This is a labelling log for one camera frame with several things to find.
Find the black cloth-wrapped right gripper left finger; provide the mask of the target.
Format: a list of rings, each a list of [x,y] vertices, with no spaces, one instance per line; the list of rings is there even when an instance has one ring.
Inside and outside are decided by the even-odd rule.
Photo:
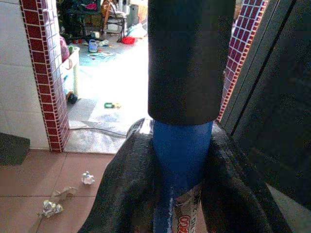
[[[95,201],[80,233],[171,233],[172,192],[153,147],[154,120],[142,118],[128,130],[106,166]]]

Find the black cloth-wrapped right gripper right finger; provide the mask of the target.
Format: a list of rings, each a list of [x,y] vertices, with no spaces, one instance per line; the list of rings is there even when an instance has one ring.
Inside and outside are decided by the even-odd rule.
[[[212,126],[201,203],[209,233],[290,233],[255,166],[218,123]]]

